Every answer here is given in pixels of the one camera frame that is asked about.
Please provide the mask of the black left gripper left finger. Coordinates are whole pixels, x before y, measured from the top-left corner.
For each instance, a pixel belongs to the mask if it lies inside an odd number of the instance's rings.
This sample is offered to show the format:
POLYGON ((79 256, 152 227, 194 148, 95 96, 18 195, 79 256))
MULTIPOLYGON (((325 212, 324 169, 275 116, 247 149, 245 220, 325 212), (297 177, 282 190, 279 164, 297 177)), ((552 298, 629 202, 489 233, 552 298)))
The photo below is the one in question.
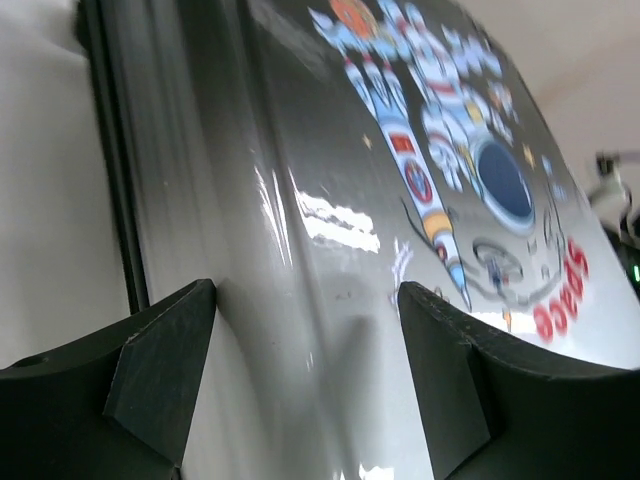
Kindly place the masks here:
POLYGON ((216 311, 200 279, 1 372, 4 479, 169 479, 181 466, 216 311))

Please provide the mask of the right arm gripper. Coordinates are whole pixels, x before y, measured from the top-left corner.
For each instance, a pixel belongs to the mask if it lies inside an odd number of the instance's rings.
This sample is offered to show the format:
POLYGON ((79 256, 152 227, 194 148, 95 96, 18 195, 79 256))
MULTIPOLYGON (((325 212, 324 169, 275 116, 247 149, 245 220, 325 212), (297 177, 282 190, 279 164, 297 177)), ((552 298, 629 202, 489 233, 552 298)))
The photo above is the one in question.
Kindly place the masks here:
POLYGON ((636 296, 639 296, 639 216, 629 221, 630 212, 631 210, 628 210, 622 214, 617 230, 612 227, 607 228, 607 238, 636 296))

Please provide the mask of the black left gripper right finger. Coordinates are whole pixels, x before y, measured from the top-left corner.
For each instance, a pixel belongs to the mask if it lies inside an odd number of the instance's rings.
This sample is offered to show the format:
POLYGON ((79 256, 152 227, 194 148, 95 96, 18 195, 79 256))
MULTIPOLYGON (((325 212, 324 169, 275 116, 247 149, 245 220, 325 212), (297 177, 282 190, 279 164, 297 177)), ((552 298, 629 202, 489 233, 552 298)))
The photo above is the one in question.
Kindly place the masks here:
POLYGON ((635 479, 639 374, 535 346, 405 282, 398 307, 437 479, 635 479))

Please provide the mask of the white space print suitcase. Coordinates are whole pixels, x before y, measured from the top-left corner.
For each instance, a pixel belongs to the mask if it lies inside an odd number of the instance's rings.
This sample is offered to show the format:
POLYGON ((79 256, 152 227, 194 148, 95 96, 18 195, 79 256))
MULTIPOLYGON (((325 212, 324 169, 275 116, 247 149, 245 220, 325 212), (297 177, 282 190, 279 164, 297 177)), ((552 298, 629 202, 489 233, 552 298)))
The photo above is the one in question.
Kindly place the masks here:
POLYGON ((81 1, 135 307, 208 278, 183 479, 437 479, 416 282, 639 374, 639 298, 512 60, 453 1, 81 1))

